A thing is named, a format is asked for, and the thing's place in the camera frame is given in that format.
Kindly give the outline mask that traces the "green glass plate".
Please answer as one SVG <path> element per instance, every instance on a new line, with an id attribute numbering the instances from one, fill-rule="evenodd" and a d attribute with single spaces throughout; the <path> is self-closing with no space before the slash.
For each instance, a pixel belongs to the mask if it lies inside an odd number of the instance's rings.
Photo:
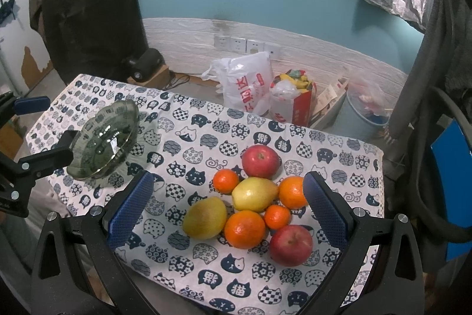
<path id="1" fill-rule="evenodd" d="M 71 143 L 73 179 L 100 179 L 124 162 L 137 141 L 139 110 L 132 100 L 118 101 L 97 112 Z"/>

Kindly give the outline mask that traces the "white paper packages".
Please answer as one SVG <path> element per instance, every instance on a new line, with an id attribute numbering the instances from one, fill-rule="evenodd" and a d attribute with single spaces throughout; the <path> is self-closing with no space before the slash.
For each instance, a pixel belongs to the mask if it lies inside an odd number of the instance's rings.
<path id="1" fill-rule="evenodd" d="M 338 75 L 337 78 L 318 95 L 314 113 L 310 119 L 311 129 L 324 130 L 334 123 L 346 97 L 348 83 L 349 78 Z"/>

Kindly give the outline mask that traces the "black hanging cloth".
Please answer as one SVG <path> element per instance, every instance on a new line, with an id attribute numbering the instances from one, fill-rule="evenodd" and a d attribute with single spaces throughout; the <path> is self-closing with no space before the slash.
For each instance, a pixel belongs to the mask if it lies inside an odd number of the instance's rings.
<path id="1" fill-rule="evenodd" d="M 43 41 L 65 83 L 79 74 L 116 81 L 147 43 L 138 0 L 40 0 Z"/>

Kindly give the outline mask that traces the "yellow green pear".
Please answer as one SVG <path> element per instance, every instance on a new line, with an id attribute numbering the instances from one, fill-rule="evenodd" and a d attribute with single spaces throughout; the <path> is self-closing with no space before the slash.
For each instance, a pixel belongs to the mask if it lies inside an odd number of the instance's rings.
<path id="1" fill-rule="evenodd" d="M 182 230 L 193 239 L 208 240 L 223 230 L 226 220 L 227 211 L 223 200 L 206 198 L 189 208 L 183 219 Z"/>

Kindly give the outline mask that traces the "white plastic bag red print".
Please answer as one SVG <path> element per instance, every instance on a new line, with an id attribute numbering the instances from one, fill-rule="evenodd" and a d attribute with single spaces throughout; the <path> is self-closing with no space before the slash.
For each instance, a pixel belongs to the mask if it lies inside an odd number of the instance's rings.
<path id="1" fill-rule="evenodd" d="M 201 79 L 219 83 L 226 108 L 263 116 L 270 107 L 273 70 L 267 52 L 214 60 Z"/>

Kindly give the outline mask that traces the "blue chair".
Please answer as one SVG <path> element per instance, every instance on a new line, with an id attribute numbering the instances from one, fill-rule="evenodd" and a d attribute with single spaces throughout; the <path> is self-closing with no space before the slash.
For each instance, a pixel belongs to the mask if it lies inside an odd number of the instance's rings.
<path id="1" fill-rule="evenodd" d="M 430 146 L 441 179 L 446 220 L 471 227 L 471 148 L 456 120 Z"/>

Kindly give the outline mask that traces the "white wall sockets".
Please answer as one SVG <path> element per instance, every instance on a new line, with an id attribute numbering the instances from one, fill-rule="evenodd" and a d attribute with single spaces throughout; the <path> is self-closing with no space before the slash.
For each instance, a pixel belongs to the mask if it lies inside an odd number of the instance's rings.
<path id="1" fill-rule="evenodd" d="M 270 59 L 279 59 L 281 57 L 281 47 L 279 45 L 262 42 L 256 39 L 231 37 L 223 34 L 216 34 L 214 36 L 214 47 L 220 51 L 242 54 L 266 52 Z"/>

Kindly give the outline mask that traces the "red paper bag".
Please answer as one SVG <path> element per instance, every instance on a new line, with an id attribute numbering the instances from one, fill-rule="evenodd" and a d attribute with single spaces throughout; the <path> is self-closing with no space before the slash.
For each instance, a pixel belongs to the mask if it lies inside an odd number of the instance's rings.
<path id="1" fill-rule="evenodd" d="M 270 88 L 270 116 L 277 122 L 308 126 L 317 91 L 316 83 L 305 70 L 277 75 Z"/>

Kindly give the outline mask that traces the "red apple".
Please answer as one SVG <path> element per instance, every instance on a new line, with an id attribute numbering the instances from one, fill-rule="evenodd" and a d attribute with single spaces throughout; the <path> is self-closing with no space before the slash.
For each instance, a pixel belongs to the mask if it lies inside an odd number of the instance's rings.
<path id="1" fill-rule="evenodd" d="M 310 232 L 298 225 L 288 225 L 277 231 L 269 245 L 272 260 L 285 267 L 302 265 L 313 251 Z"/>
<path id="2" fill-rule="evenodd" d="M 249 177 L 271 179 L 278 173 L 281 158 L 270 147 L 254 145 L 242 155 L 242 168 Z"/>

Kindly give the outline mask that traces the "small orange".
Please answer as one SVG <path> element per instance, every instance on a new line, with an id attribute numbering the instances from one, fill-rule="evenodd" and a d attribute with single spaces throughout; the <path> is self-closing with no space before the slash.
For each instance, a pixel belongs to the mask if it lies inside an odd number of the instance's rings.
<path id="1" fill-rule="evenodd" d="M 239 184 L 239 176 L 231 169 L 221 169 L 213 176 L 213 187 L 221 194 L 230 194 Z"/>
<path id="2" fill-rule="evenodd" d="M 291 222 L 291 212 L 287 207 L 282 205 L 270 205 L 263 214 L 266 226 L 277 231 Z"/>

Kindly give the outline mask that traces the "grey blue waste bin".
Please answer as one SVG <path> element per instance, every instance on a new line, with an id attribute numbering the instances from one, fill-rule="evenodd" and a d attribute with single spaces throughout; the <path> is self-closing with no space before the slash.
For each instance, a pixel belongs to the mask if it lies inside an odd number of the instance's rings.
<path id="1" fill-rule="evenodd" d="M 389 118 L 382 92 L 378 87 L 351 84 L 331 132 L 369 141 L 386 127 Z"/>

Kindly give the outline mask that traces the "black speaker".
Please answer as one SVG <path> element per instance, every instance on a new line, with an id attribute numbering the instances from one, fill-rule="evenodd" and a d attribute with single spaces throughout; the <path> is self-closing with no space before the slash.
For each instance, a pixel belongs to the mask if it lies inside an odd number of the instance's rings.
<path id="1" fill-rule="evenodd" d="M 131 78 L 137 82 L 150 80 L 164 63 L 163 55 L 154 48 L 148 48 L 139 58 L 129 57 L 124 60 Z"/>

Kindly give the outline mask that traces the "cat pattern tablecloth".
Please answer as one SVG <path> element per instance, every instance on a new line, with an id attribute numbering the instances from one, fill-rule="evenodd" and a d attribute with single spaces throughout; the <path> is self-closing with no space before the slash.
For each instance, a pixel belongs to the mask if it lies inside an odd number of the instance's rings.
<path id="1" fill-rule="evenodd" d="M 292 269 L 272 261 L 268 241 L 236 249 L 223 235 L 189 238 L 182 220 L 197 201 L 216 194 L 220 170 L 242 173 L 241 156 L 263 144 L 281 159 L 275 181 L 319 173 L 353 207 L 383 215 L 382 150 L 339 137 L 158 89 L 80 75 L 37 120 L 26 141 L 32 153 L 55 145 L 66 130 L 80 130 L 99 110 L 130 100 L 139 110 L 137 141 L 109 176 L 80 182 L 65 169 L 49 183 L 72 215 L 104 205 L 140 170 L 154 177 L 154 193 L 118 255 L 133 270 L 182 296 L 227 314 L 295 314 L 335 264 L 330 245 L 308 207 L 291 214 L 314 241 L 308 260 Z"/>

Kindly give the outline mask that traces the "grey hanging jacket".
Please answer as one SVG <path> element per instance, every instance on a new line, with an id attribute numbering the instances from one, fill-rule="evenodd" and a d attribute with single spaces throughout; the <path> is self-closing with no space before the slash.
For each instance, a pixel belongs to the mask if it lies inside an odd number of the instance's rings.
<path id="1" fill-rule="evenodd" d="M 434 0 L 422 44 L 390 116 L 397 139 L 414 122 L 431 87 L 448 94 L 471 119 L 471 8 L 466 0 Z"/>

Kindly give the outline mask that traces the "large orange front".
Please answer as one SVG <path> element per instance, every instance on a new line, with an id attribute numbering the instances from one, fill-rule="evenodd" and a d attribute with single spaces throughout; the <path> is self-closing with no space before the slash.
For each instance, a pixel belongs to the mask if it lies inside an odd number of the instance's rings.
<path id="1" fill-rule="evenodd" d="M 266 237 L 266 224 L 256 212 L 243 210 L 234 213 L 224 227 L 227 242 L 238 249 L 252 249 Z"/>

